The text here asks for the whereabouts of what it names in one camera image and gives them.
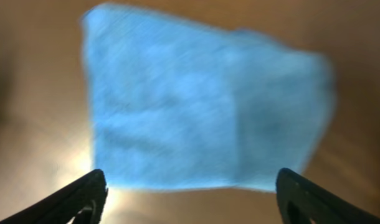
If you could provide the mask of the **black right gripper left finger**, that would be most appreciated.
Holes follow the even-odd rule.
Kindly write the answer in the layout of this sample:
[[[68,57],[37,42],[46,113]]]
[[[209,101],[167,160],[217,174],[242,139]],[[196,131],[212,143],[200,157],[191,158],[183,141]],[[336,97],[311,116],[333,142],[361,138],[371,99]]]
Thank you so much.
[[[0,224],[99,224],[107,196],[105,175],[95,169]]]

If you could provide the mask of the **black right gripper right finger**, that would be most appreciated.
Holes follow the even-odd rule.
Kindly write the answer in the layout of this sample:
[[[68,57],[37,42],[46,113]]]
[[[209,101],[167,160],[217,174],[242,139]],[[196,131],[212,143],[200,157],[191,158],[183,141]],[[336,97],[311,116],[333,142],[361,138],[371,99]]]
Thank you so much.
[[[342,200],[291,169],[280,169],[276,192],[284,224],[380,224],[380,218]]]

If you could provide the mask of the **blue microfiber cloth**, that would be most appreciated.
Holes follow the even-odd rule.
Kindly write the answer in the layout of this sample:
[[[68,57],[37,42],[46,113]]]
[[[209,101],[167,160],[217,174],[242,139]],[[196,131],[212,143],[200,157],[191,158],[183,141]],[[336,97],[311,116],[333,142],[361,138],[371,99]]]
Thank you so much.
[[[114,187],[273,191],[335,107],[321,54],[121,4],[82,18],[93,164]]]

